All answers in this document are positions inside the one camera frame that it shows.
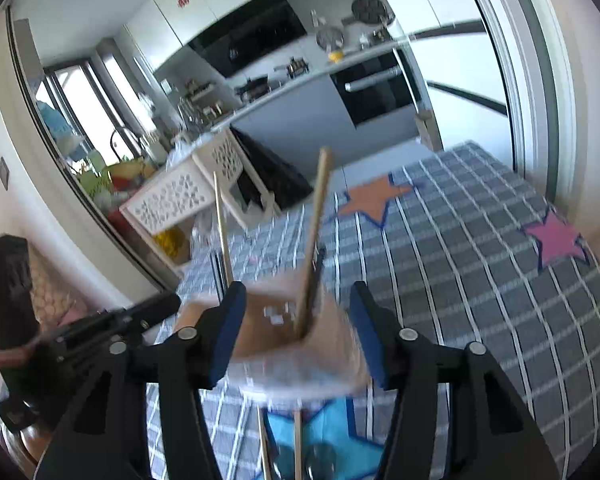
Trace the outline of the thin bamboo chopstick in holder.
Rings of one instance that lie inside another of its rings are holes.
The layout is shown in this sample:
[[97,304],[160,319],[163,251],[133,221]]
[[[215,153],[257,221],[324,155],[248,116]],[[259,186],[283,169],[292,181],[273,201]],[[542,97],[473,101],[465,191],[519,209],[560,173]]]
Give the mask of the thin bamboo chopstick in holder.
[[212,177],[213,177],[213,185],[214,185],[216,218],[218,218],[218,232],[219,232],[220,246],[221,246],[221,252],[222,252],[223,270],[224,270],[226,286],[230,286],[230,284],[232,284],[234,281],[234,276],[233,276],[232,262],[230,261],[230,248],[228,247],[228,241],[227,241],[227,236],[226,236],[222,193],[221,193],[221,187],[220,187],[218,173],[215,171],[212,174]]

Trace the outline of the white perforated storage cart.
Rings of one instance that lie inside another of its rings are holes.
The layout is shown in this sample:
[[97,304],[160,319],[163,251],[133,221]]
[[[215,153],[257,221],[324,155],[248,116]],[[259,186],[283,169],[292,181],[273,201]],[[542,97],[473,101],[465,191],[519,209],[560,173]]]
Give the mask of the white perforated storage cart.
[[155,174],[120,212],[159,261],[181,275],[190,260],[194,217],[215,205],[244,230],[280,214],[274,194],[227,128]]

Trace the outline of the beige plastic utensil holder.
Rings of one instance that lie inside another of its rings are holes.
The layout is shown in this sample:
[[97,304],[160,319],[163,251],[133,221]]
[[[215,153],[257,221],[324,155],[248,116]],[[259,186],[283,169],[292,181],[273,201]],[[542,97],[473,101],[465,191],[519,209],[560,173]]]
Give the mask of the beige plastic utensil holder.
[[245,284],[246,310],[224,378],[244,396],[277,405],[350,396],[370,381],[347,313],[321,286],[306,336],[294,334],[296,270]]

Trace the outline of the black built-in oven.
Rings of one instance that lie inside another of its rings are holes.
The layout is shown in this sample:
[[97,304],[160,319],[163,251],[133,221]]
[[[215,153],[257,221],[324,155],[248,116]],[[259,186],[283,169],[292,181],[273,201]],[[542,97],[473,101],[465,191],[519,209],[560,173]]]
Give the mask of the black built-in oven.
[[402,49],[344,68],[330,79],[355,127],[420,101],[415,76]]

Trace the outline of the grey checked tablecloth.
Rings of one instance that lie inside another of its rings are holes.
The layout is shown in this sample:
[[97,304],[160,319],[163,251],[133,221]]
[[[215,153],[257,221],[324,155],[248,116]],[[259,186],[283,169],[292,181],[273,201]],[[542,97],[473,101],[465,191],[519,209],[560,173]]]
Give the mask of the grey checked tablecloth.
[[[550,206],[475,143],[380,168],[415,189],[389,200],[383,228],[362,214],[337,218],[347,194],[329,196],[327,290],[347,306],[352,284],[366,281],[378,306],[433,342],[482,341],[568,478],[600,442],[600,258],[581,238],[585,260],[562,257],[541,270],[538,242],[522,229]],[[231,235],[236,278],[299,266],[311,209]],[[260,476],[254,402],[221,382],[202,393],[202,406],[222,478]]]

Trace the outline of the round black pan on wall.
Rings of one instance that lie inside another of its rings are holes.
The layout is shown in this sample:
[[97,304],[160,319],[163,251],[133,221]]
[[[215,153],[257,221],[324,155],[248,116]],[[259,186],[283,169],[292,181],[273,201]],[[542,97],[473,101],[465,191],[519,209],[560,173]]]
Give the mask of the round black pan on wall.
[[393,15],[381,0],[353,0],[351,13],[341,20],[343,25],[362,23],[370,26],[388,26]]

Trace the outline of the black wok on stove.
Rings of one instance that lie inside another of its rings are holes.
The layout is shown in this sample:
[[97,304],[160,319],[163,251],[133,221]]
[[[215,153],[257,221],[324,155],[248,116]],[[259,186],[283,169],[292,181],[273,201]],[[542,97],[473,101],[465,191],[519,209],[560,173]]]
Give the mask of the black wok on stove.
[[234,89],[234,93],[240,99],[240,102],[248,104],[261,96],[264,96],[270,91],[268,84],[268,76],[260,76],[258,78],[248,78],[247,81]]

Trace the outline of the orange paper star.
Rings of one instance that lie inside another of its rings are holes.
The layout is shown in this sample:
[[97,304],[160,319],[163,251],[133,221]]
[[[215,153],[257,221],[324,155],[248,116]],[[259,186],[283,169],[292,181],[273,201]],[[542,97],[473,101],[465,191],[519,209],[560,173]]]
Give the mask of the orange paper star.
[[396,184],[391,174],[384,174],[355,188],[349,188],[344,193],[347,203],[338,208],[336,216],[343,218],[352,214],[362,214],[382,230],[387,221],[389,203],[414,189],[414,185]]

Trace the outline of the steel spoon black handle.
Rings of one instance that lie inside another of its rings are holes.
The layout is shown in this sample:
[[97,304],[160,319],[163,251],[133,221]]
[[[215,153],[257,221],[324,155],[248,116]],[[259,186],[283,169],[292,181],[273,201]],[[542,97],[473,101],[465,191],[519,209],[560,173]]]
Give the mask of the steel spoon black handle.
[[303,478],[306,480],[334,480],[337,453],[328,442],[311,444],[303,459]]

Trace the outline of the white refrigerator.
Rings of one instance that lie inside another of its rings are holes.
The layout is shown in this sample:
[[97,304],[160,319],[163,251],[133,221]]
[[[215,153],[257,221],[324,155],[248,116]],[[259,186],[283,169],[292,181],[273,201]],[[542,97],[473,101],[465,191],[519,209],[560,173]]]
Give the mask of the white refrigerator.
[[443,147],[474,141],[514,166],[504,81],[476,0],[427,0],[434,22],[417,25],[412,42]]

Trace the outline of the black range hood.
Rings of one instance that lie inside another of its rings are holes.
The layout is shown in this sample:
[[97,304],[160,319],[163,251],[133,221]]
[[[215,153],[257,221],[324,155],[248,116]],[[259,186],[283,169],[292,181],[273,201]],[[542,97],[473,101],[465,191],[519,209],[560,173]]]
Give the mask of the black range hood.
[[250,0],[206,28],[188,46],[225,78],[306,36],[288,0]]

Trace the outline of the blue paper star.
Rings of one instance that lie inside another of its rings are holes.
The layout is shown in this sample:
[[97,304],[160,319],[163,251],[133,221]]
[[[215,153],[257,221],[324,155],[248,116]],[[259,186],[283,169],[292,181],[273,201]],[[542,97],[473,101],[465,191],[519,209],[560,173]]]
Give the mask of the blue paper star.
[[[273,479],[294,478],[294,416],[264,411]],[[351,398],[332,399],[302,417],[302,460],[316,442],[336,450],[335,479],[373,479],[384,447],[358,434]]]

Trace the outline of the pink paper star right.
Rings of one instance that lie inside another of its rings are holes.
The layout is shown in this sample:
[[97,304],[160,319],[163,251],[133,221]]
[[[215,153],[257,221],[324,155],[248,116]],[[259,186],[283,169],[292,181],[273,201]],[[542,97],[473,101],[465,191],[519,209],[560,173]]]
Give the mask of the pink paper star right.
[[578,230],[560,218],[552,207],[547,207],[541,220],[527,223],[520,232],[534,239],[538,248],[538,270],[567,258],[590,264]]

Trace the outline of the cardboard box on floor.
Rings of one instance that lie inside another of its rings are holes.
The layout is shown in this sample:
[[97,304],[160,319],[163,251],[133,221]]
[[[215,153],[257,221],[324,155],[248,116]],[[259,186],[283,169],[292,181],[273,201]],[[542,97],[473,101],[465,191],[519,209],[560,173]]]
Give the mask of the cardboard box on floor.
[[432,110],[417,112],[415,115],[415,124],[422,145],[425,145],[432,152],[443,150],[437,119],[434,117]]

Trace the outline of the kitchen faucet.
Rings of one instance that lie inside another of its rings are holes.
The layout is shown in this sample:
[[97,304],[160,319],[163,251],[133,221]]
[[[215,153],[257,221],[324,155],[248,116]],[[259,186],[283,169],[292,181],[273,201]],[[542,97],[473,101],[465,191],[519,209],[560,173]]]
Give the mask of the kitchen faucet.
[[119,162],[137,159],[143,154],[138,143],[138,136],[129,127],[114,128],[109,138],[109,145]]

